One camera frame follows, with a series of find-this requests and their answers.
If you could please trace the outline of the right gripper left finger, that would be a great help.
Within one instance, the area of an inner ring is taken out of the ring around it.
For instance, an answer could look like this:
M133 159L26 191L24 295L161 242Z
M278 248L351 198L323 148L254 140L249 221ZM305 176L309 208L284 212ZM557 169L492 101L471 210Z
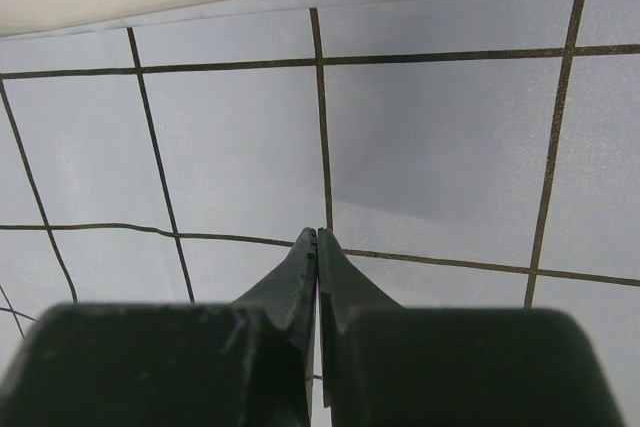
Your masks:
M47 310L1 383L5 426L307 426L317 234L237 300Z

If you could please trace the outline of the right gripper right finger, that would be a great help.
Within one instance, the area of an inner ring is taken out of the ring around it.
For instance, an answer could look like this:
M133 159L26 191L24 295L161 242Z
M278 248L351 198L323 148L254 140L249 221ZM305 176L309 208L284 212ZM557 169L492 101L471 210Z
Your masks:
M318 233L323 394L336 426L620 426L579 325L548 309L409 308Z

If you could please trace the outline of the blue checkered cloth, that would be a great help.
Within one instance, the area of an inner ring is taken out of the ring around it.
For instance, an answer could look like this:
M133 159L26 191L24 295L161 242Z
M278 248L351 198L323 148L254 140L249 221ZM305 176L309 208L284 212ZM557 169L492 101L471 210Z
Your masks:
M1 360L230 301L305 227L409 306L589 334L639 422L639 0L407 0L1 44Z

